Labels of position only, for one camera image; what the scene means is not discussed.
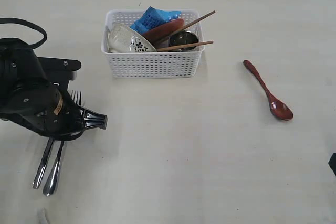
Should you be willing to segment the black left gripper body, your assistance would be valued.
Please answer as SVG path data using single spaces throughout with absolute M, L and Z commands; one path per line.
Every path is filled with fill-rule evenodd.
M 56 87 L 1 87 L 1 119 L 56 140 L 74 140 L 84 132 L 79 107 Z

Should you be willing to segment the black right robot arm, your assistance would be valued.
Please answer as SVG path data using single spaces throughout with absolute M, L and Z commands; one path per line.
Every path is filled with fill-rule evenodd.
M 336 175 L 336 153 L 333 153 L 328 161 L 328 165 Z

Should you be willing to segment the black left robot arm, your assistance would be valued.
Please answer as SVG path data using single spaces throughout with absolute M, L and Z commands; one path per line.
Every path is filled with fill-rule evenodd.
M 106 129 L 106 115 L 84 108 L 80 92 L 68 92 L 80 68 L 78 60 L 37 57 L 24 41 L 1 39 L 1 119 L 59 141 Z

